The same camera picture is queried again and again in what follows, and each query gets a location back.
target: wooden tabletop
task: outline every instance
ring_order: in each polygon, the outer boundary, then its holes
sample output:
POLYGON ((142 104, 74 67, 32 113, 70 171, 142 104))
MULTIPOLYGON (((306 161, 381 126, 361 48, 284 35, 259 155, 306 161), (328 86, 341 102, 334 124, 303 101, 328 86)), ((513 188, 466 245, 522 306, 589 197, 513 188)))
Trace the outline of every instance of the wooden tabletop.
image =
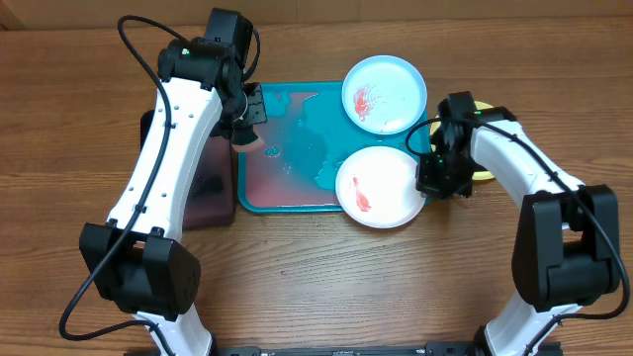
MULTIPOLYGON (((155 29, 129 32, 152 64, 170 41, 155 29)), ((388 53, 420 70, 430 115, 446 94, 464 90, 507 106, 567 172, 616 192, 622 256, 633 268, 632 19, 283 25, 260 34, 254 80, 342 80, 362 58, 388 53)), ((123 192, 138 156, 138 118, 153 100, 153 84, 116 31, 0 33, 0 353, 120 355, 151 346, 141 328, 70 342, 57 323, 87 276, 79 232, 104 222, 123 192)), ((203 267, 202 322, 220 346, 470 340, 514 290, 518 219, 497 182, 475 190, 390 231, 345 214, 238 208, 229 227, 185 232, 203 267)), ((607 312, 620 298, 605 296, 587 311, 607 312)), ((93 287, 69 329, 129 318, 93 287)), ((568 355, 630 355, 631 335, 629 311, 568 321, 550 339, 568 355)))

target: blue tray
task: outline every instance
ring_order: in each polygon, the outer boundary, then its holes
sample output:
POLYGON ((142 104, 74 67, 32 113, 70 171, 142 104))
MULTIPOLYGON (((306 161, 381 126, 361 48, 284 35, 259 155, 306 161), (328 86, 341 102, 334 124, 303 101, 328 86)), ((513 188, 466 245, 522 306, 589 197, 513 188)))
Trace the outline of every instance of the blue tray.
MULTIPOLYGON (((407 152, 407 132, 368 133, 347 117, 342 84, 262 84, 268 122, 255 128, 265 144, 238 157, 237 196, 247 209, 255 213, 340 212, 334 183, 348 156, 376 145, 407 152)), ((426 111, 420 120, 426 120, 426 111)), ((428 130, 419 130, 410 144, 429 151, 428 130)))

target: yellow object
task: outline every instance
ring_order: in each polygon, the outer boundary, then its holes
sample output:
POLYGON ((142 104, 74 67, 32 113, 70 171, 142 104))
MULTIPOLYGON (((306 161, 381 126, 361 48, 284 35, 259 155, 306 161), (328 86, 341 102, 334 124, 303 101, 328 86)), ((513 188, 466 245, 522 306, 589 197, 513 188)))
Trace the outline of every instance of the yellow object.
MULTIPOLYGON (((486 103, 482 103, 478 101, 475 101, 475 106, 477 106, 477 110, 489 109, 493 107, 490 104, 486 104, 486 103)), ((437 129, 439 129, 440 125, 442 124, 439 122, 431 124, 428 130, 428 134, 429 135, 434 134, 437 131, 437 129)), ((434 144, 431 145, 431 150, 435 150, 434 144)), ((489 179, 494 179, 494 178, 495 176, 493 175, 493 173, 489 171, 473 173, 473 180, 489 180, 489 179)))

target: black cable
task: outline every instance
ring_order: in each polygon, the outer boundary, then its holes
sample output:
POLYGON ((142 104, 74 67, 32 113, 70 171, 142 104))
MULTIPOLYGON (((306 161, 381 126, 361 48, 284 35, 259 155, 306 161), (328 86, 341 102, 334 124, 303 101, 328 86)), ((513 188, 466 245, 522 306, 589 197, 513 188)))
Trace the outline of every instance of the black cable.
MULTIPOLYGON (((624 263, 622 262, 620 255, 617 253, 617 251, 615 250, 615 247, 611 243, 611 240, 607 237, 606 232, 604 232, 604 229, 602 228, 598 220, 595 218, 595 215, 583 203, 583 201, 581 201, 578 194, 573 192, 570 189, 570 187, 568 187, 561 180, 561 178, 558 177, 556 172, 554 172, 547 165, 547 163, 545 163, 543 158, 541 158, 541 156, 538 153, 536 153, 529 144, 525 143, 524 141, 519 139, 517 136, 510 134, 502 129, 499 129, 493 125, 479 122, 479 121, 467 120, 467 119, 454 119, 454 118, 449 118, 449 119, 444 119, 444 120, 457 123, 457 124, 470 125, 473 128, 484 127, 486 129, 489 129, 491 131, 494 131, 498 134, 501 134, 507 137, 508 139, 510 139, 511 141, 515 142, 516 144, 520 145, 523 149, 525 149, 527 153, 529 153, 532 156, 532 158, 534 158, 534 160, 541 166, 541 168, 543 168, 543 170, 550 176, 552 181, 554 181, 563 191, 565 191, 566 193, 570 194, 573 197, 576 204, 579 206, 579 208, 581 208, 585 216, 588 217, 593 227, 599 232, 599 235, 602 238, 602 242, 604 242, 604 244, 608 248, 609 253, 611 254, 611 257, 613 257, 613 259, 615 260, 615 265, 620 274, 620 278, 622 279, 622 301, 620 302, 620 305, 614 311, 610 311, 610 312, 606 312, 602 314, 587 314, 587 313, 578 312, 578 313, 566 313, 566 314, 559 314, 559 315, 552 316, 552 318, 545 324, 545 326, 536 334, 536 336, 534 336, 534 338, 530 341, 530 343, 526 345, 525 351, 523 352, 523 356, 528 356, 532 352, 532 349, 534 348, 534 346, 545 337, 545 335, 549 332, 549 330, 554 325, 556 325, 557 323, 560 323, 564 319, 575 318, 575 319, 588 319, 588 320, 605 320, 605 319, 611 319, 611 318, 621 315, 626 310, 626 307, 628 306, 629 300, 631 298, 631 287, 629 284, 629 277, 626 273, 626 268, 624 267, 624 263)), ((440 121, 442 121, 442 119, 431 119, 431 120, 424 121, 416 125, 415 127, 413 127, 413 129, 411 129, 411 131, 407 135, 407 138, 405 139, 405 145, 407 146, 407 149, 411 151, 411 153, 421 156, 422 153, 414 151, 410 148, 408 144, 410 137, 415 131, 419 130, 420 128, 427 126, 428 124, 436 123, 440 121)))
POLYGON ((259 41, 259 33, 254 27, 253 27, 253 34, 255 35, 255 40, 257 41, 257 54, 255 54, 255 57, 253 58, 253 62, 250 63, 250 67, 248 67, 248 70, 246 70, 246 72, 242 75, 242 79, 241 79, 242 82, 245 82, 246 80, 250 79, 250 77, 255 72, 255 69, 257 68, 257 61, 259 60, 259 52, 261 51, 261 43, 259 41))
POLYGON ((140 54, 138 54, 134 46, 128 40, 128 37, 126 36, 124 27, 123 27, 124 22, 128 20, 139 21, 146 24, 150 24, 152 26, 155 26, 173 35, 174 37, 176 37, 178 40, 182 41, 183 43, 185 44, 188 43, 187 39, 185 39, 184 37, 182 37, 175 31, 169 29, 168 27, 162 24, 159 24, 155 21, 152 21, 143 17, 139 17, 139 16, 132 16, 132 15, 126 15, 122 17, 121 19, 119 19, 118 29, 119 29, 119 35, 121 36, 121 40, 123 40, 126 47, 130 50, 130 53, 136 58, 136 60, 142 66, 145 72, 147 72, 151 80, 156 85, 156 88, 158 88, 158 91, 160 92, 160 97, 162 98, 162 101, 165 105, 165 131, 162 137, 162 142, 160 143, 160 148, 158 149, 156 161, 154 162, 154 166, 151 169, 149 178, 147 178, 147 183, 145 184, 145 187, 142 193, 140 194, 140 198, 138 199, 138 204, 136 205, 136 208, 130 218, 130 221, 124 228, 123 232, 121 233, 121 236, 119 236, 117 241, 112 245, 112 247, 110 248, 106 256, 101 260, 101 262, 99 262, 99 264, 97 264, 97 267, 95 267, 92 273, 90 273, 90 275, 88 276, 88 278, 86 278, 86 280, 81 285, 81 287, 79 287, 79 290, 77 291, 77 293, 75 293, 72 300, 70 300, 70 302, 68 303, 68 306, 64 310, 63 314, 61 315, 61 319, 59 320, 59 334, 61 335, 61 337, 65 338, 66 340, 83 341, 83 340, 99 337, 101 335, 104 335, 110 332, 121 330, 129 326, 144 325, 144 326, 149 327, 149 332, 155 332, 156 337, 158 337, 158 340, 160 341, 160 344, 162 345, 162 348, 165 350, 167 355, 174 356, 174 353, 171 351, 171 348, 169 348, 169 345, 167 344, 167 340, 165 339, 164 335, 158 328, 158 325, 150 320, 126 321, 126 322, 122 322, 113 326, 103 328, 101 330, 93 331, 93 332, 82 334, 82 335, 73 335, 66 331, 66 324, 68 323, 70 314, 77 306, 77 303, 79 303, 79 300, 81 299, 81 297, 83 297, 83 295, 86 293, 86 291, 88 290, 92 282, 94 282, 95 278, 99 275, 99 273, 101 273, 105 265, 119 251, 124 241, 126 240, 127 235, 130 233, 130 231, 134 227, 136 220, 138 219, 138 216, 142 212, 142 209, 145 206, 145 202, 147 201, 147 197, 149 196, 149 191, 151 190, 154 180, 156 179, 156 175, 158 175, 158 169, 160 168, 160 164, 162 163, 162 159, 165 155, 165 151, 167 149, 167 142, 169 141, 169 133, 171 131, 171 105, 169 104, 169 98, 167 97, 167 93, 165 92, 164 87, 160 83, 160 79, 158 79, 158 76, 156 76, 153 70, 151 70, 149 65, 140 56, 140 54))

